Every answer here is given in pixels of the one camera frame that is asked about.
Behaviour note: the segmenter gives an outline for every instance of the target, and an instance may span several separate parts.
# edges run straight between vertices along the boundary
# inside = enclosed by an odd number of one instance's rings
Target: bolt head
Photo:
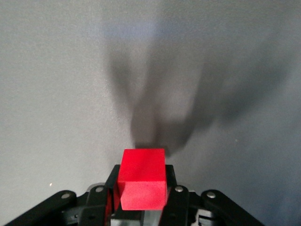
[[[177,187],[175,187],[175,190],[177,192],[182,192],[184,189],[181,186],[177,186]]]
[[[213,192],[208,192],[207,197],[209,197],[210,199],[214,199],[216,195]]]

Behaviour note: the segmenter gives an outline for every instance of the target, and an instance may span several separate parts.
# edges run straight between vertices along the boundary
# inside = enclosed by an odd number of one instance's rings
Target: gray wall
[[[300,225],[300,15],[282,0],[1,1],[0,225],[146,145],[198,193]]]

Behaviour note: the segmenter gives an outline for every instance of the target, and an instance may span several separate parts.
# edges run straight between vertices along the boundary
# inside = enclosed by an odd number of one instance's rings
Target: red cube
[[[166,204],[164,149],[126,149],[118,175],[123,210],[162,210]]]

